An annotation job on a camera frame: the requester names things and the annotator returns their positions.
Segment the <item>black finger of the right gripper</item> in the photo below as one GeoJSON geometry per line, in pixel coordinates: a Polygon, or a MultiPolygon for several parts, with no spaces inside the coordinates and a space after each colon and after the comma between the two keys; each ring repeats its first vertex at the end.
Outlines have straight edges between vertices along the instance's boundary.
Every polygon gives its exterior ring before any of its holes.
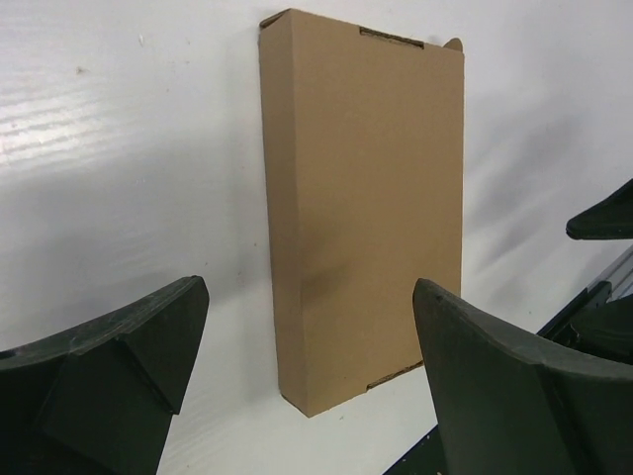
{"type": "Polygon", "coordinates": [[[633,179],[604,200],[569,219],[566,233],[576,240],[632,239],[633,179]]]}

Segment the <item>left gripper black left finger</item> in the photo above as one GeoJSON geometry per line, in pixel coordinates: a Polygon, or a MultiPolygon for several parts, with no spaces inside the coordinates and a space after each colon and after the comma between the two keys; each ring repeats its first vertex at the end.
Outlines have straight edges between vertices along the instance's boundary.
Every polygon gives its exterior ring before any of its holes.
{"type": "Polygon", "coordinates": [[[4,474],[154,474],[208,314],[200,276],[1,353],[4,474]]]}

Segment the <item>cardboard box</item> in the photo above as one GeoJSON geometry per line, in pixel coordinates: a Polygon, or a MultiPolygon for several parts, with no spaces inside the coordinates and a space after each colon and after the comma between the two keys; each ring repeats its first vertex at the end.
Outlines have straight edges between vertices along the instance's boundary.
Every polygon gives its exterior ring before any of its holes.
{"type": "Polygon", "coordinates": [[[420,365],[418,278],[461,290],[465,55],[298,9],[258,45],[278,383],[312,417],[420,365]]]}

